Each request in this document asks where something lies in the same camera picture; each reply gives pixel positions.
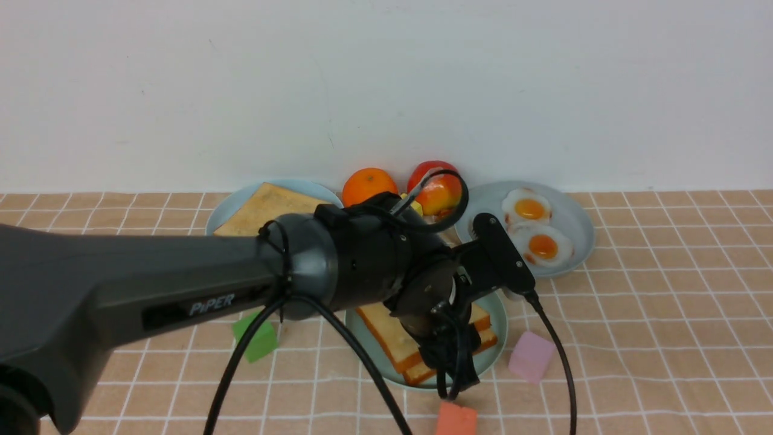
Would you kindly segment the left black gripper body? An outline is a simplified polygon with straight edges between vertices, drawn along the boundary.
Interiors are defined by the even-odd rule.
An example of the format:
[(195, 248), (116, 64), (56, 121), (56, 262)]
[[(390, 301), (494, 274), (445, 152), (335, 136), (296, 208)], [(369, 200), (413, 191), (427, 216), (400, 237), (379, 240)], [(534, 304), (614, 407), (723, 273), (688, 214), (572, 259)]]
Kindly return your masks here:
[(480, 383), (474, 352), (481, 339), (469, 320), (472, 303), (493, 289), (474, 289), (471, 269), (462, 262), (484, 253), (483, 243), (469, 242), (415, 256), (396, 294), (386, 301), (390, 317), (399, 320), (417, 342), (423, 362), (436, 372), (442, 399), (456, 399)]

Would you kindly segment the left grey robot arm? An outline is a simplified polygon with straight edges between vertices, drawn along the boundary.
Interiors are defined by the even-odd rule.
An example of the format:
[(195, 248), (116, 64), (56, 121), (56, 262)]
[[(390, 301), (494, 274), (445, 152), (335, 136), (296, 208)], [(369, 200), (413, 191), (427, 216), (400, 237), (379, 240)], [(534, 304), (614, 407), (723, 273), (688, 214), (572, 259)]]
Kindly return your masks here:
[(65, 235), (2, 226), (2, 433), (61, 433), (80, 421), (113, 350), (262, 306), (221, 377), (204, 432), (211, 434), (248, 340), (273, 313), (325, 317), (371, 374), (403, 434), (408, 423), (383, 376), (335, 313), (384, 303), (439, 371), (443, 398), (477, 382), (467, 325), (472, 303), (515, 288), (490, 214), (478, 238), (450, 248), (439, 237), (461, 213), (426, 224), (381, 193), (350, 208), (268, 220), (255, 235)]

